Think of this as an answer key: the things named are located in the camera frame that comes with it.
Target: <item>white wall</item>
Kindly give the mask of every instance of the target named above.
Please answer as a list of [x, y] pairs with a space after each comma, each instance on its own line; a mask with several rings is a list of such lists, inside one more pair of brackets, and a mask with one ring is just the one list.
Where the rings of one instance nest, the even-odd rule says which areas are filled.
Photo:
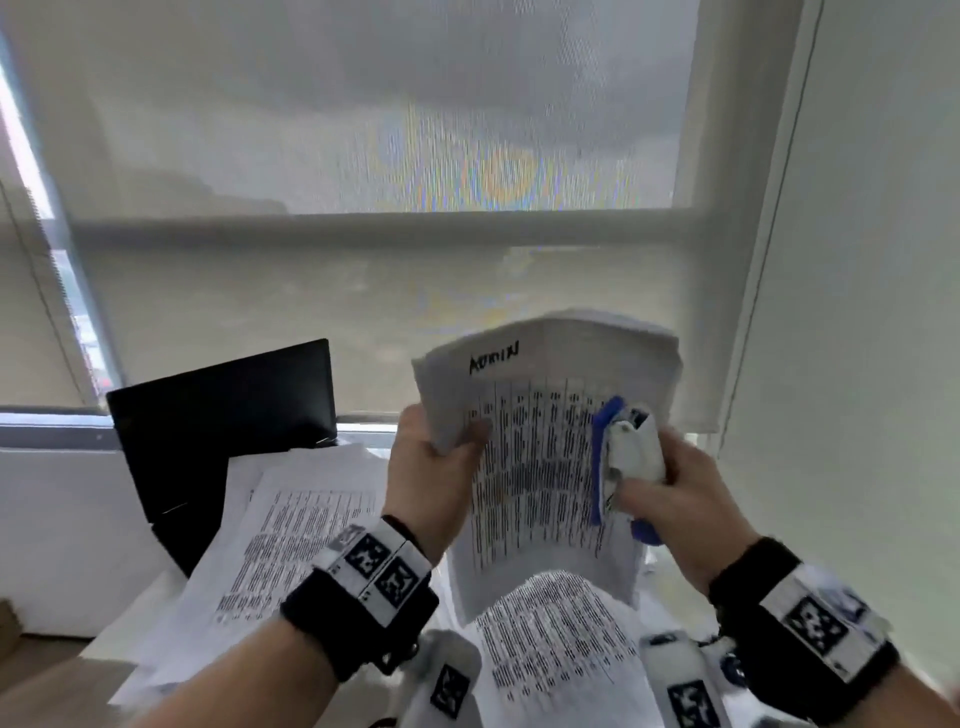
[[757, 523], [960, 667], [960, 3], [827, 0], [726, 438]]
[[0, 450], [0, 597], [26, 631], [96, 636], [164, 569], [121, 453]]

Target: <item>person's right hand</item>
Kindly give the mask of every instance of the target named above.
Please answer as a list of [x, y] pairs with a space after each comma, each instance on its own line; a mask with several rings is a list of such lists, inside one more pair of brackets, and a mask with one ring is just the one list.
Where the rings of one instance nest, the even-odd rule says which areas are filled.
[[759, 539], [724, 485], [716, 463], [672, 429], [660, 431], [667, 483], [627, 478], [617, 507], [650, 522], [677, 566], [702, 594]]

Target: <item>wristband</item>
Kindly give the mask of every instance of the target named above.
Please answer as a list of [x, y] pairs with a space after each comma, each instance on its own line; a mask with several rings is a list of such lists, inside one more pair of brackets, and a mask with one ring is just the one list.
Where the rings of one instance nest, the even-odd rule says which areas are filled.
[[365, 663], [393, 672], [440, 603], [412, 537], [393, 518], [349, 525], [280, 604], [287, 621], [320, 643], [340, 682]]
[[900, 662], [886, 623], [850, 587], [764, 538], [710, 584], [747, 686], [793, 716], [830, 725]]

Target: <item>hand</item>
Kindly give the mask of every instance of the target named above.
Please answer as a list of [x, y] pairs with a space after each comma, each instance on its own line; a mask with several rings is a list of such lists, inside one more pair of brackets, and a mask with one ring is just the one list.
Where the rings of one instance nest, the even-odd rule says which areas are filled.
[[667, 483], [625, 479], [617, 507], [650, 522], [681, 573], [702, 594], [759, 539], [740, 513], [716, 463], [672, 429], [660, 431]]
[[413, 531], [434, 566], [467, 519], [473, 474], [489, 434], [487, 423], [472, 423], [462, 444], [441, 457], [430, 445], [423, 406], [411, 404], [400, 413], [383, 513]]

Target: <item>forearm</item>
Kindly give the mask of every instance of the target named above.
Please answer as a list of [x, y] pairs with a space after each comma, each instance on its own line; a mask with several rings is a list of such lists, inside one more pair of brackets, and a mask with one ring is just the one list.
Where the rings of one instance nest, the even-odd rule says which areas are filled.
[[838, 728], [960, 728], [960, 715], [906, 667], [896, 667]]
[[272, 619], [134, 728], [310, 728], [338, 686], [316, 643]]

